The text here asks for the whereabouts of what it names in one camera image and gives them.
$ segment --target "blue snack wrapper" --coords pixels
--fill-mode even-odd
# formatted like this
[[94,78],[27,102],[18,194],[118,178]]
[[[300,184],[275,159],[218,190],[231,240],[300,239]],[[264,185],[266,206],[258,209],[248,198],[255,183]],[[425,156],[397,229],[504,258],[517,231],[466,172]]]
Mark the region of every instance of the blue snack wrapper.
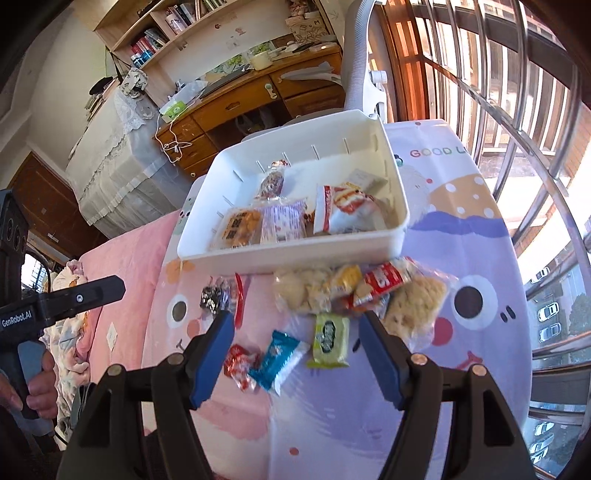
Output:
[[274,330],[259,368],[251,368],[248,374],[265,390],[281,395],[281,385],[309,349],[307,343]]

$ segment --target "cookie bag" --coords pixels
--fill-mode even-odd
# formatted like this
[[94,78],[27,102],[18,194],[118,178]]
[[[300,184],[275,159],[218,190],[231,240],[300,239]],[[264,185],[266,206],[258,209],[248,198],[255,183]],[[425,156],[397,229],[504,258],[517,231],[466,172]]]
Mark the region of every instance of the cookie bag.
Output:
[[222,219],[210,250],[257,244],[261,237],[262,213],[255,208],[231,208]]
[[408,265],[411,281],[392,292],[382,324],[390,335],[400,337],[407,348],[415,352],[431,345],[437,314],[458,280],[409,257],[397,260]]
[[372,232],[386,230],[386,223],[375,199],[347,186],[318,185],[314,234]]

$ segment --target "desk drawer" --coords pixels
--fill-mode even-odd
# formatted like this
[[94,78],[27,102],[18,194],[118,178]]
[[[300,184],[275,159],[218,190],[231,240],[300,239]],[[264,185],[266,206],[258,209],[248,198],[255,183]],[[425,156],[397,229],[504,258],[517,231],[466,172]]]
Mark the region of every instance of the desk drawer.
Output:
[[265,88],[267,83],[271,84],[268,76],[248,82],[203,105],[192,117],[206,132],[210,131],[243,113],[271,103],[273,99]]
[[345,91],[341,85],[333,85],[288,98],[284,103],[287,111],[295,118],[329,108],[343,108]]
[[281,75],[287,72],[293,72],[294,70],[306,69],[309,67],[317,67],[322,62],[327,61],[332,67],[334,67],[333,73],[340,75],[340,54],[335,53],[319,59],[307,60],[301,63],[296,63],[291,67],[286,67],[282,70],[277,70],[271,73],[271,80],[277,87],[277,92],[281,95],[281,98],[289,98],[300,93],[311,92],[322,87],[328,87],[334,85],[333,82],[328,80],[282,80]]
[[[197,137],[192,140],[191,143],[193,145],[182,149],[183,157],[177,162],[180,168],[186,168],[200,160],[203,160],[204,158],[210,157],[211,155],[215,155],[217,153],[216,146],[207,137],[207,135]],[[181,156],[180,153],[175,153],[174,151],[169,151],[168,154],[173,159],[179,158]]]
[[217,154],[213,154],[210,157],[200,160],[190,167],[186,167],[184,169],[184,171],[187,172],[191,177],[191,181],[198,179],[201,175],[205,175],[207,173],[209,167],[212,166],[213,159],[216,158],[216,155]]
[[[190,142],[193,138],[203,135],[203,130],[190,115],[173,122],[172,130],[177,135],[179,142]],[[163,144],[174,141],[174,135],[169,129],[160,134],[158,138]]]

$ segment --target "red snack wrapper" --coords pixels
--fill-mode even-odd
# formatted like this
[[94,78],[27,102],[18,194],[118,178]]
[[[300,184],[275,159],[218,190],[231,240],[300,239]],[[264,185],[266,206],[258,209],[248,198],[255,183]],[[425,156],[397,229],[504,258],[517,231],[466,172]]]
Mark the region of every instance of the red snack wrapper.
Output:
[[390,293],[411,281],[414,263],[405,259],[392,260],[380,265],[363,276],[355,289],[353,306],[362,305]]
[[248,374],[248,371],[256,365],[259,355],[249,353],[243,346],[235,343],[230,347],[228,355],[223,363],[223,373],[233,378],[238,388],[243,392],[254,390],[256,381]]

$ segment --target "chocolate candy wrapper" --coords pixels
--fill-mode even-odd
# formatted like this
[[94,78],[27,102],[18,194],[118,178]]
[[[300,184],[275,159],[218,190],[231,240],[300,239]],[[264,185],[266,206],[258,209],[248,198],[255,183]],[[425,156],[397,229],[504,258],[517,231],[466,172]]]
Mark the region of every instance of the chocolate candy wrapper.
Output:
[[222,310],[234,315],[234,327],[242,326],[244,316],[244,289],[242,278],[235,274],[233,277],[211,278],[209,285],[201,292],[199,306],[212,313],[213,318]]
[[255,200],[268,200],[278,197],[283,189],[285,169],[290,166],[287,160],[277,160],[269,165],[267,176],[261,182]]
[[307,343],[275,330],[261,365],[249,375],[265,390],[281,395],[281,385],[309,349]]
[[306,237],[305,200],[275,199],[259,207],[262,214],[261,243],[291,242]]
[[358,307],[394,291],[410,282],[416,270],[416,265],[404,258],[396,258],[380,265],[363,276],[363,280],[355,289],[353,305]]
[[312,354],[314,358],[306,363],[309,368],[348,367],[349,319],[333,313],[318,314]]
[[248,372],[251,368],[256,367],[258,360],[257,353],[249,353],[243,346],[235,343],[230,347],[223,363],[223,373],[227,377],[233,378],[238,388],[243,392],[254,391],[256,381]]

